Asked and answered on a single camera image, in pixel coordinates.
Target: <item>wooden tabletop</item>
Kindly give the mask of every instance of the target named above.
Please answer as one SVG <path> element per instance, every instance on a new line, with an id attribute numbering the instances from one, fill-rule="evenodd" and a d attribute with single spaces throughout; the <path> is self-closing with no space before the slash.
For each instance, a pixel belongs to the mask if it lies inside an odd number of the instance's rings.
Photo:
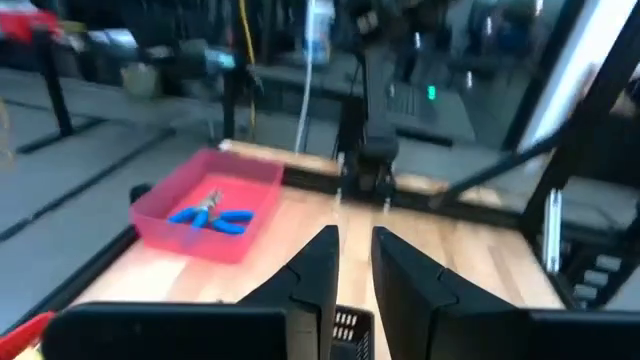
<path id="1" fill-rule="evenodd" d="M 231 148 L 244 155 L 279 158 L 317 171 L 337 171 L 332 162 L 309 155 L 296 156 L 240 143 L 233 143 Z M 483 195 L 495 196 L 477 193 L 476 201 Z M 377 208 L 346 201 L 336 204 L 333 196 L 287 187 L 283 188 L 275 211 L 275 220 L 265 226 L 240 264 L 218 264 L 166 253 L 138 241 L 77 302 L 236 302 L 267 280 L 325 225 L 337 224 L 340 231 L 337 302 L 374 312 L 377 359 L 387 360 L 390 356 L 371 275 L 374 225 L 388 227 L 425 254 L 517 306 L 562 307 L 519 233 L 402 209 L 392 208 L 385 214 Z"/>

